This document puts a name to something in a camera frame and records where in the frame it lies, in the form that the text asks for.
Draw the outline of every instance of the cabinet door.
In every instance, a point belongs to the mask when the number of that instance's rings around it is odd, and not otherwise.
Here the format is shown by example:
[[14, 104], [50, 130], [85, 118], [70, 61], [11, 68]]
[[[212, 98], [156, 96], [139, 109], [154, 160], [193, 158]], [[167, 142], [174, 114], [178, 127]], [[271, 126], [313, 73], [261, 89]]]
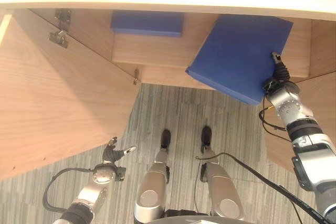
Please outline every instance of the cabinet door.
[[121, 137], [139, 85], [133, 77], [29, 10], [0, 33], [0, 179]]

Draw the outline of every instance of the cabinet hinge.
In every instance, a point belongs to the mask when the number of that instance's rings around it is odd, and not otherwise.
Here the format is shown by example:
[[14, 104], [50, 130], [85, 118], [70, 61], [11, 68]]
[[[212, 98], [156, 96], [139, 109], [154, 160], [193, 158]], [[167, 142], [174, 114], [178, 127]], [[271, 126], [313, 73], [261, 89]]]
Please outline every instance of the cabinet hinge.
[[55, 18], [59, 20], [60, 31], [55, 33], [50, 33], [48, 40], [54, 42], [64, 48], [67, 48], [69, 42], [66, 40], [66, 34], [69, 31], [70, 21], [71, 21], [71, 10], [70, 9], [56, 9]]

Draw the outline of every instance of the blue box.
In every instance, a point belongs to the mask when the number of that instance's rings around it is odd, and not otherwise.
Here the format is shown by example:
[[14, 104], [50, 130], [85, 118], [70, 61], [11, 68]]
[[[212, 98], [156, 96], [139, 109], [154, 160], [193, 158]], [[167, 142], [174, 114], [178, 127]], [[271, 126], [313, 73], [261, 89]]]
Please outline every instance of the blue box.
[[114, 10], [111, 28], [115, 33], [181, 37], [183, 13]]
[[270, 16], [225, 14], [186, 72], [194, 79], [247, 104], [264, 96], [272, 76], [272, 52], [282, 53], [292, 22]]

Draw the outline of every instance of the gray carpet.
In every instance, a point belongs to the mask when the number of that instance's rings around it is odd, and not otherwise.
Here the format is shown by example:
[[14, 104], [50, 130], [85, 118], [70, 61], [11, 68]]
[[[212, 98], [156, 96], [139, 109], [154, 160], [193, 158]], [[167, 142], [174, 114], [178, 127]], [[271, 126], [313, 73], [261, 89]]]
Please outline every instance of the gray carpet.
[[[133, 223], [136, 190], [160, 148], [160, 136], [164, 129], [172, 133], [167, 162], [171, 177], [166, 207], [195, 210], [193, 186], [198, 162], [194, 157], [200, 154], [200, 135], [205, 124], [212, 128], [212, 148], [215, 152], [226, 151], [235, 155], [315, 207], [313, 194], [299, 187], [295, 175], [267, 159], [258, 110], [259, 107], [247, 106], [212, 90], [143, 84], [118, 145], [120, 148], [136, 145], [138, 149], [119, 161], [119, 165], [127, 168], [126, 178], [124, 182], [115, 184], [92, 223]], [[100, 162], [103, 148], [101, 146], [1, 181], [0, 223], [53, 223], [60, 214], [48, 212], [42, 206], [42, 195], [52, 175], [66, 167], [93, 168]], [[228, 157], [221, 156], [219, 160], [237, 187], [246, 214], [245, 220], [264, 224], [299, 223], [292, 205], [284, 196], [264, 185]], [[67, 207], [88, 180], [89, 174], [79, 172], [62, 175], [50, 189], [50, 203]], [[198, 180], [198, 209], [209, 213], [207, 191], [207, 184]], [[299, 213], [303, 223], [314, 223], [301, 209]]]

